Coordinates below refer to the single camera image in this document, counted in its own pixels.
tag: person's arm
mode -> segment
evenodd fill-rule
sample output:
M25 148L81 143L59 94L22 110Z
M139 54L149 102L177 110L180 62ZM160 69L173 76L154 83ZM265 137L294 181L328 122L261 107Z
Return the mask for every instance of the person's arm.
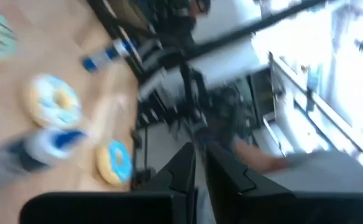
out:
M232 150L243 163L261 174L284 169L288 165L285 157L268 155L258 147L248 145L248 143L237 136L233 139Z

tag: wooden table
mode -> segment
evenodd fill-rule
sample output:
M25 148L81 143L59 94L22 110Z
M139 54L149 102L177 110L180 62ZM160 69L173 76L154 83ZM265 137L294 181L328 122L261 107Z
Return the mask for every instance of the wooden table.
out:
M37 128L20 93L22 84L39 72L59 76L80 95L83 126L90 134L69 161L0 189L0 224L17 223L23 204L44 192L127 190L100 178L92 148L114 138L132 152L129 133L135 126L137 80L124 60L94 75L80 65L82 55L109 43L91 9L78 0L0 0L0 12L19 41L18 52L0 66L0 144Z

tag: wooden tabletop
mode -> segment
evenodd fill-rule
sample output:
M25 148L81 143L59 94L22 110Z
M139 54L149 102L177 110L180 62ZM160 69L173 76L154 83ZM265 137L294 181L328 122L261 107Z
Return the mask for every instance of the wooden tabletop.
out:
M0 189L0 224L17 223L23 204L44 192L127 190L100 178L93 148L114 138L132 152L137 80L124 60L94 75L80 65L82 55L109 43L91 9L78 0L0 0L0 12L19 41L17 53L0 65L0 144L37 128L23 108L21 88L39 72L59 76L79 94L90 135L70 160Z

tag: white frosted donut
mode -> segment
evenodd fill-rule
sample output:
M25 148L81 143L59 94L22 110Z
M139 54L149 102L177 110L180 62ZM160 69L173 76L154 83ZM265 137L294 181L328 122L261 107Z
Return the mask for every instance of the white frosted donut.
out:
M83 115L78 96L60 78L41 73L26 89L27 109L39 125L67 129L80 123Z

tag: bottle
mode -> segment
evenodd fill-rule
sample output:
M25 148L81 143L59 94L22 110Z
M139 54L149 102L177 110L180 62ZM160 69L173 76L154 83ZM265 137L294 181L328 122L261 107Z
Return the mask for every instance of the bottle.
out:
M0 146L0 187L68 159L72 154L71 147L84 136L78 129L48 128Z
M127 57L134 43L116 39L105 49L82 59L82 65L88 72L98 71L118 57Z

